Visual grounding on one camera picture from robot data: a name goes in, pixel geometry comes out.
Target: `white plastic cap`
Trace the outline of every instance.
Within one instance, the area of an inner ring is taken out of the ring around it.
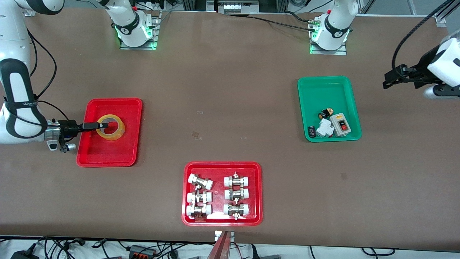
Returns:
[[[206,205],[206,215],[211,215],[213,213],[213,208],[211,204]]]
[[[213,181],[208,180],[206,186],[204,187],[206,190],[210,190],[213,187]]]
[[[213,200],[213,193],[207,192],[206,193],[206,202],[211,202]]]
[[[185,209],[187,211],[187,216],[192,216],[192,208],[191,208],[191,206],[193,206],[193,205],[187,206],[187,208]]]
[[[224,196],[226,200],[230,200],[230,190],[224,190]]]
[[[195,177],[195,174],[190,174],[188,182],[192,183],[194,177]]]
[[[243,204],[243,215],[249,214],[249,206],[247,204]]]
[[[245,199],[249,198],[249,190],[247,188],[243,189],[243,195]]]
[[[192,202],[193,200],[193,194],[192,193],[187,193],[187,202]]]
[[[229,214],[229,205],[228,204],[224,204],[224,214],[225,215]]]
[[[243,186],[244,186],[244,187],[247,187],[247,186],[249,185],[249,181],[248,181],[248,180],[249,180],[249,179],[248,179],[247,176],[243,177]]]
[[[224,186],[229,187],[229,178],[228,177],[224,177]]]

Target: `metal valve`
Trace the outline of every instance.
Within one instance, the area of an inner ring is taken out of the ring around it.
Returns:
[[[240,204],[240,205],[232,205],[224,204],[224,214],[228,214],[229,216],[233,216],[235,220],[243,215],[249,214],[249,206],[247,204]]]
[[[203,191],[201,194],[198,190],[187,193],[187,202],[191,202],[193,204],[203,202],[206,204],[207,202],[211,202],[213,200],[213,194],[211,192]]]
[[[213,186],[213,181],[209,180],[208,178],[199,178],[198,175],[195,174],[190,174],[188,182],[195,185],[198,189],[204,187],[206,190],[211,190]]]
[[[226,200],[232,200],[235,203],[238,203],[240,200],[249,198],[249,190],[246,188],[241,188],[239,190],[233,190],[232,188],[224,190],[224,195]]]
[[[238,174],[235,172],[231,177],[224,177],[224,186],[232,188],[233,185],[239,185],[241,188],[248,186],[248,178],[247,177],[239,177]]]
[[[187,215],[191,217],[205,217],[206,215],[210,215],[213,213],[213,209],[211,204],[206,204],[203,206],[198,206],[195,204],[187,206]]]

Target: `green plastic tray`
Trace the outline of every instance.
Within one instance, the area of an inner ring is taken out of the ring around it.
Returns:
[[[299,88],[300,109],[304,123],[304,132],[311,142],[353,141],[361,138],[361,124],[359,123],[355,97],[351,82],[347,77],[303,77],[297,82]],[[343,113],[350,125],[351,132],[345,137],[310,138],[308,126],[319,126],[318,113],[331,107],[334,114]]]

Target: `yellow tape roll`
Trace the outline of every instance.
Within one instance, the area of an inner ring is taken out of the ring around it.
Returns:
[[[98,123],[109,123],[109,122],[118,123],[118,128],[116,129],[114,133],[106,134],[104,132],[104,129],[97,129],[96,132],[99,134],[99,136],[109,141],[114,141],[114,140],[121,138],[121,136],[123,136],[123,134],[125,133],[125,125],[123,124],[123,122],[120,120],[118,116],[113,115],[113,114],[104,115],[98,120]]]

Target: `white floor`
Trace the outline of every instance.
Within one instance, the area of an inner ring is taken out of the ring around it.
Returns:
[[[9,259],[16,251],[27,250],[36,240],[11,240],[0,243],[0,259]],[[91,245],[95,241],[87,241],[84,246],[72,244],[69,252],[75,259],[106,259],[102,248],[92,248]],[[37,245],[34,250],[34,255],[40,259],[45,259],[44,248]],[[156,243],[142,243],[142,242],[122,242],[124,246],[140,245],[144,247],[155,246]],[[253,256],[252,247],[248,244],[238,244],[241,250],[242,258]],[[50,250],[52,242],[48,241],[47,249]],[[104,245],[107,254],[110,257],[119,257],[129,259],[129,252],[126,251],[115,241],[109,241]],[[241,259],[237,249],[232,245],[230,250],[230,259]],[[312,259],[310,250],[304,246],[278,246],[278,245],[259,245],[256,248],[260,257],[268,255],[280,255],[282,259]],[[194,246],[187,245],[178,249],[179,259],[189,259],[199,256],[204,259],[207,258],[212,246],[202,245]],[[390,250],[376,249],[377,253],[388,253]],[[313,253],[316,259],[372,259],[374,257],[365,255],[360,248],[354,247],[313,247]],[[53,259],[56,259],[57,252],[54,253]],[[65,258],[64,253],[61,253],[61,259]],[[388,259],[460,259],[460,253],[448,252],[428,252],[428,251],[413,251],[413,250],[397,250],[394,255],[383,257]]]

